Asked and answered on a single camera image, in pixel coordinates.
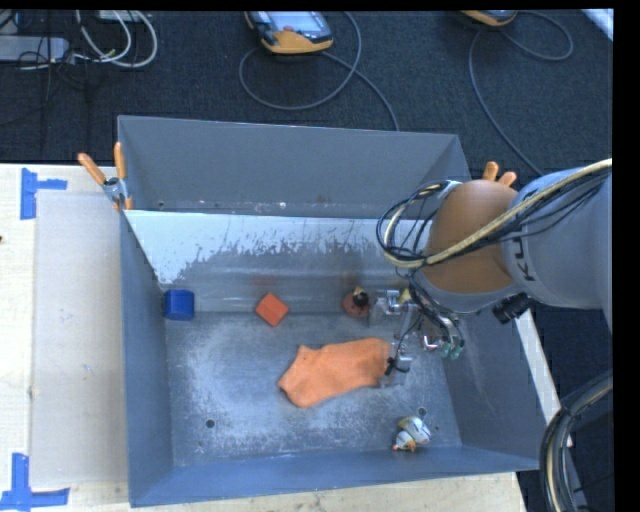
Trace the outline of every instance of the cable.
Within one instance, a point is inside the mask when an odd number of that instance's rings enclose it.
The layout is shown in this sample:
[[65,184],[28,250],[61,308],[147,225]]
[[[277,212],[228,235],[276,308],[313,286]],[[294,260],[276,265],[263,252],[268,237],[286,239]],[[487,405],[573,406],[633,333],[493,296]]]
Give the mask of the cable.
[[[560,55],[560,56],[543,55],[543,54],[534,52],[533,50],[530,50],[530,49],[524,47],[521,43],[519,43],[517,40],[515,40],[513,37],[511,37],[509,34],[507,34],[504,30],[499,30],[498,32],[500,34],[502,34],[508,41],[510,41],[515,46],[517,46],[518,48],[523,50],[525,53],[527,53],[528,55],[531,55],[531,56],[533,56],[535,58],[538,58],[540,60],[559,62],[559,61],[565,60],[565,59],[567,59],[567,58],[569,58],[571,56],[571,54],[573,53],[573,40],[571,39],[571,35],[569,34],[569,32],[564,27],[562,27],[562,25],[560,25],[558,22],[554,21],[553,19],[551,19],[548,16],[545,16],[544,14],[541,14],[541,13],[537,13],[537,12],[534,12],[534,11],[521,11],[521,12],[526,13],[526,14],[530,14],[530,15],[534,15],[534,16],[538,16],[538,17],[540,17],[540,18],[542,18],[542,19],[554,24],[555,26],[557,26],[564,33],[565,37],[567,38],[567,40],[569,42],[569,49],[563,55]],[[489,119],[489,121],[491,122],[493,127],[498,131],[500,136],[504,139],[504,141],[509,145],[509,147],[520,158],[522,158],[522,160],[524,160],[525,163],[538,176],[544,176],[544,173],[540,169],[538,169],[538,167],[533,162],[531,162],[531,160],[529,160],[522,153],[522,151],[520,151],[520,149],[509,139],[509,137],[507,137],[507,135],[504,133],[504,131],[502,130],[502,128],[500,127],[498,122],[495,120],[495,118],[493,117],[493,115],[489,111],[489,108],[487,107],[486,103],[482,99],[482,96],[481,96],[480,91],[478,89],[478,85],[476,83],[475,75],[473,73],[473,50],[474,50],[474,48],[476,46],[476,43],[478,42],[478,39],[480,38],[480,35],[483,34],[484,32],[485,32],[485,30],[482,30],[482,29],[478,30],[478,32],[476,33],[475,37],[473,38],[473,41],[471,42],[470,48],[469,48],[468,67],[469,67],[469,76],[471,78],[471,86],[473,88],[473,92],[475,93],[476,98],[480,102],[480,106],[482,107],[482,110],[484,110],[484,113],[486,114],[487,118]]]
[[464,240],[458,242],[457,244],[452,245],[448,249],[440,251],[437,254],[434,254],[432,256],[428,256],[425,259],[425,264],[427,264],[427,265],[435,265],[436,263],[444,261],[445,259],[451,257],[452,255],[456,254],[457,252],[461,251],[462,249],[464,249],[467,246],[471,245],[472,243],[476,242],[480,238],[488,236],[493,231],[495,231],[500,226],[502,226],[505,222],[507,222],[508,220],[510,220],[513,217],[515,217],[521,211],[531,207],[536,202],[538,202],[538,201],[540,201],[540,200],[552,195],[554,192],[556,192],[558,189],[562,188],[563,186],[567,185],[568,183],[571,183],[574,180],[579,180],[583,176],[587,176],[589,174],[597,173],[597,172],[601,171],[602,169],[604,169],[606,167],[611,167],[612,161],[613,161],[613,159],[609,158],[607,160],[601,160],[600,162],[596,162],[594,164],[587,165],[586,167],[583,167],[582,169],[579,169],[578,171],[569,174],[568,176],[558,180],[557,182],[554,182],[551,185],[538,190],[535,194],[531,195],[530,197],[528,197],[524,201],[522,201],[522,202],[518,203],[517,205],[513,206],[512,208],[508,209],[505,213],[503,213],[502,215],[498,216],[497,218],[495,218],[494,220],[489,222],[486,226],[484,226],[483,228],[479,229],[475,233],[471,234],[470,236],[468,236]]
[[331,92],[330,94],[328,94],[327,96],[314,101],[313,103],[309,103],[306,105],[294,105],[294,106],[288,106],[288,105],[278,105],[275,103],[270,103],[266,100],[263,100],[262,98],[260,98],[259,96],[257,96],[255,93],[253,93],[250,88],[248,87],[248,85],[245,82],[244,76],[243,76],[243,70],[244,70],[244,65],[245,62],[247,61],[247,59],[253,55],[258,48],[253,48],[251,50],[249,50],[245,56],[242,58],[242,60],[240,61],[240,65],[238,66],[238,76],[240,78],[240,84],[242,85],[243,89],[245,90],[245,92],[251,96],[254,100],[256,100],[258,103],[261,103],[262,105],[265,105],[267,107],[270,108],[274,108],[277,110],[307,110],[310,108],[314,108],[314,107],[318,107],[324,103],[326,103],[327,101],[331,100],[332,98],[334,98],[340,91],[342,91],[347,83],[349,83],[349,81],[351,80],[351,78],[353,77],[353,75],[357,75],[358,77],[360,77],[369,87],[371,87],[373,89],[373,91],[378,95],[378,97],[382,100],[382,102],[384,103],[386,109],[389,111],[389,114],[391,116],[391,119],[393,121],[393,125],[396,131],[400,131],[400,127],[398,125],[398,121],[396,119],[396,116],[393,112],[393,109],[391,108],[391,105],[389,104],[389,102],[387,101],[387,99],[384,97],[384,95],[382,94],[382,92],[380,92],[380,90],[373,84],[373,82],[371,82],[365,75],[363,75],[360,71],[358,71],[356,68],[358,66],[358,63],[360,62],[360,56],[362,54],[362,37],[360,34],[360,28],[358,27],[358,24],[356,23],[355,19],[353,18],[353,16],[351,16],[350,13],[344,11],[344,15],[349,19],[349,21],[351,22],[351,24],[353,25],[355,32],[356,32],[356,37],[358,39],[358,44],[357,44],[357,51],[356,51],[356,57],[354,59],[353,64],[349,64],[345,61],[343,61],[342,59],[336,57],[335,55],[331,55],[329,53],[325,53],[322,52],[320,53],[320,55],[322,55],[323,57],[326,57],[334,62],[337,62],[339,64],[341,64],[342,66],[346,67],[349,70],[349,73],[347,74],[346,78],[342,81],[342,83],[336,88],[334,89],[333,92]]
[[125,33],[125,36],[127,38],[127,44],[125,46],[125,49],[117,55],[112,55],[115,50],[111,50],[108,53],[104,53],[102,50],[100,50],[100,48],[98,48],[98,46],[95,44],[95,42],[89,35],[89,32],[83,25],[82,17],[80,15],[80,10],[76,9],[75,10],[76,21],[80,26],[80,32],[82,33],[85,41],[89,44],[91,49],[96,54],[98,54],[99,58],[96,59],[80,53],[74,54],[74,57],[78,59],[88,60],[91,62],[97,62],[100,64],[110,63],[115,66],[120,66],[124,68],[129,68],[129,69],[141,68],[143,66],[146,66],[147,64],[150,64],[156,58],[156,55],[158,53],[158,36],[156,34],[156,31],[153,25],[151,24],[151,22],[149,21],[149,19],[147,18],[147,16],[145,16],[141,11],[127,11],[127,12],[129,13],[129,17],[131,19],[133,19],[133,14],[136,14],[140,18],[140,20],[142,20],[142,22],[146,25],[146,27],[149,29],[149,34],[151,36],[151,41],[152,41],[152,48],[151,48],[150,55],[146,59],[144,59],[141,62],[135,62],[135,58],[134,58],[133,62],[121,62],[122,59],[124,59],[124,57],[127,56],[127,54],[129,53],[129,50],[131,49],[132,36],[131,36],[131,31],[129,30],[129,27],[127,27],[127,24],[125,23],[125,21],[122,19],[122,17],[116,10],[113,11],[113,14],[116,17],[116,20],[118,21],[120,26],[122,27]]
[[[409,249],[405,247],[409,236],[415,229],[417,223],[420,221],[416,218],[409,233],[404,237],[404,240],[400,245],[396,245],[393,242],[395,237],[395,230],[401,220],[404,219],[406,211],[416,201],[425,201],[432,194],[441,192],[440,196],[446,193],[446,189],[451,187],[454,182],[435,182],[427,184],[426,186],[415,191],[407,199],[397,202],[386,212],[384,212],[378,219],[376,225],[376,237],[379,245],[382,247],[385,258],[393,265],[401,268],[420,268],[429,265],[435,265],[442,263],[446,260],[453,259],[455,257],[462,256],[469,252],[481,249],[491,244],[499,243],[505,240],[509,240],[508,235],[512,232],[518,231],[522,226],[531,225],[536,222],[540,222],[552,215],[557,215],[562,212],[562,216],[556,219],[552,224],[542,228],[536,232],[531,232],[527,236],[538,234],[551,226],[560,222],[563,218],[573,212],[576,208],[584,204],[590,199],[597,188],[600,187],[602,182],[606,179],[608,171],[603,173],[603,169],[611,167],[612,159],[602,160],[594,164],[583,167],[564,178],[551,183],[550,185],[538,190],[536,193],[527,197],[520,203],[512,206],[502,215],[496,217],[493,221],[486,224],[484,227],[472,233],[465,239],[461,240],[457,244],[440,251],[433,255],[425,255],[424,251],[419,252],[417,250],[420,237],[426,227],[426,224],[435,215],[436,211],[432,212],[427,218],[422,219],[422,226],[420,227],[418,234],[413,242],[413,248]],[[543,215],[535,217],[536,212],[540,211],[544,206],[550,204],[561,195],[566,195],[568,192],[574,190],[579,186],[592,183],[593,186],[586,192],[583,192],[577,198],[574,198],[570,203],[561,205],[559,208],[552,212],[547,212]],[[424,208],[424,202],[420,207],[418,217],[422,214]],[[390,218],[384,234],[382,233],[382,226]]]
[[609,370],[564,400],[561,409],[547,425],[540,448],[540,477],[549,510],[580,510],[576,508],[569,486],[567,439],[576,420],[612,390],[613,371]]

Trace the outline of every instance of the small brown object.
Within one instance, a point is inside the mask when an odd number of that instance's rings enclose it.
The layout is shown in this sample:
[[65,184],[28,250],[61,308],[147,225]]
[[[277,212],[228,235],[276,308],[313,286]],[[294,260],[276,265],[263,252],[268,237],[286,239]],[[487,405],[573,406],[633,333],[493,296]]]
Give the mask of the small brown object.
[[360,286],[347,293],[342,299],[342,309],[353,318],[366,317],[371,308],[369,295]]
[[289,312],[289,306],[273,293],[267,293],[256,307],[256,313],[270,326],[278,325]]

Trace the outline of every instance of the gray bin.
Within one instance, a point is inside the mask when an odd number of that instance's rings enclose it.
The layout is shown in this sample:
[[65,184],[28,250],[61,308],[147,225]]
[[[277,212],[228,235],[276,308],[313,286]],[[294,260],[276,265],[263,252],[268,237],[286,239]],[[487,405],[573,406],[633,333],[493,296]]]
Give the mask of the gray bin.
[[[380,337],[342,297],[407,283],[375,225],[420,184],[468,180],[457,136],[122,116],[135,210],[121,215],[129,500],[151,506],[538,468],[545,428],[513,324],[465,318],[456,360],[410,349],[401,386],[308,409],[277,381],[298,346]],[[163,316],[171,289],[191,321]],[[254,309],[267,292],[290,311]],[[391,449],[397,421],[433,438]]]

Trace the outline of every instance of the wooden table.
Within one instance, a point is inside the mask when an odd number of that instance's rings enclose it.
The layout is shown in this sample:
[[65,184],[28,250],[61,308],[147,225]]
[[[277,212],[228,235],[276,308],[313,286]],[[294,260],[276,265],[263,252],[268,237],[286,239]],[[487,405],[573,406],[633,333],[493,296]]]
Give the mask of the wooden table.
[[[36,172],[39,180],[58,178],[67,181],[66,190],[37,192],[38,210],[35,219],[20,220],[23,167]],[[115,169],[103,170],[108,176],[115,176]],[[67,264],[66,261],[69,255],[82,258],[84,252],[91,253],[89,257],[95,258],[96,251],[103,249],[96,248],[96,244],[104,245],[110,243],[111,239],[117,239],[117,222],[91,224],[91,219],[86,218],[86,209],[83,207],[84,211],[80,211],[78,204],[92,205],[94,214],[100,215],[103,220],[109,219],[109,215],[116,216],[100,187],[80,166],[0,165],[0,491],[11,486],[11,454],[19,452],[31,458],[30,485],[34,492],[71,488],[69,503],[65,509],[85,510],[92,507],[96,511],[129,510],[126,448],[122,428],[124,418],[118,416],[124,414],[124,407],[120,408],[122,404],[109,405],[104,404],[104,400],[96,400],[96,397],[104,395],[105,386],[116,390],[124,386],[117,379],[100,380],[101,370],[109,369],[108,373],[113,377],[114,372],[119,375],[122,364],[120,347],[111,347],[105,352],[104,347],[100,346],[104,343],[101,333],[104,322],[119,322],[119,282],[112,280],[114,274],[119,276],[119,262],[117,259],[114,261],[107,251],[103,252],[104,257],[109,258],[108,261],[98,261],[98,268],[91,272],[87,272],[82,265]],[[56,215],[67,219],[75,217],[78,219],[78,226],[75,226],[75,222],[56,223]],[[87,236],[70,236],[73,229],[87,229],[87,225],[93,225]],[[41,262],[36,260],[39,236],[46,234],[52,240],[54,235],[50,231],[38,231],[39,229],[56,231],[55,236],[58,236],[59,229],[60,236],[66,237],[64,241],[67,244],[67,254],[60,254],[58,258],[59,271],[64,272],[64,279],[56,272],[49,275],[52,276],[51,279],[56,277],[57,281],[54,280],[54,283],[63,283],[63,286],[64,283],[69,283],[69,286],[73,284],[74,289],[83,290],[82,301],[75,305],[73,315],[62,311],[62,307],[55,315],[50,310],[41,309],[42,304],[49,301],[50,305],[55,300],[56,291],[47,289],[47,283],[42,281],[47,277],[42,275],[41,269],[38,270]],[[58,257],[52,254],[46,256],[49,260]],[[516,323],[548,421],[559,403],[550,372],[540,349],[532,318],[525,314]],[[87,336],[85,331],[95,332]],[[50,348],[39,346],[40,352],[36,353],[34,340],[38,333],[41,337],[45,333],[47,339],[56,340],[55,352],[47,353],[46,350],[51,350]],[[84,359],[73,360],[71,357],[81,354],[89,361],[95,351],[100,352],[100,358],[94,366],[89,363],[80,364]],[[69,366],[56,369],[55,365],[61,364],[61,353],[69,356],[64,360],[64,364]],[[47,369],[35,363],[53,366],[52,369]],[[46,389],[42,389],[39,388],[39,381],[53,382],[54,385],[47,385]],[[68,398],[67,395],[73,395],[73,398]],[[71,401],[70,408],[67,411],[54,408],[54,399],[67,400],[67,403]],[[44,402],[38,402],[39,400],[52,400],[48,406],[52,412],[51,417],[43,413],[47,411],[47,407],[42,406]],[[87,413],[95,411],[96,407],[98,414]],[[111,414],[111,423],[104,421],[100,407],[118,411]],[[42,439],[42,433],[46,434],[46,439]],[[105,436],[108,436],[108,442],[105,441]],[[57,472],[53,457],[57,457],[62,466]],[[93,465],[86,466],[91,469],[83,473],[83,464],[91,462]],[[154,508],[233,512],[525,510],[514,473]]]

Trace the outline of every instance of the black floor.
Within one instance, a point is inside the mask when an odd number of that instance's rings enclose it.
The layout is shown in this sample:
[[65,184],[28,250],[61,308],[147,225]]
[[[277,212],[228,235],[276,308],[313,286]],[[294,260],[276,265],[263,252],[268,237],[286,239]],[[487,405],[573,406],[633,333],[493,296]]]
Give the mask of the black floor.
[[[96,44],[105,52],[123,48],[119,26],[92,13],[82,11],[82,19]],[[335,35],[327,53],[340,61],[282,62],[260,50],[242,68],[261,100],[307,105],[345,82],[360,38],[357,70],[365,78],[354,74],[338,94],[309,109],[273,108],[243,89],[240,64],[257,42],[241,12],[151,14],[158,52],[139,69],[81,59],[40,70],[2,63],[0,161],[75,164],[85,151],[99,165],[112,165],[120,114],[454,133],[474,177],[495,160],[518,173],[516,188],[612,156],[613,43],[577,9],[521,11],[500,30],[457,12],[324,12]],[[73,11],[21,12],[19,30],[62,36],[76,52],[90,51]],[[151,48],[150,32],[144,25],[132,30],[129,55],[140,62]],[[40,53],[46,48],[45,38]],[[561,399],[612,368],[612,337],[601,312],[537,305],[534,316]],[[576,485],[600,512],[614,510],[610,409],[574,436]],[[546,510],[538,472],[518,476],[528,511]]]

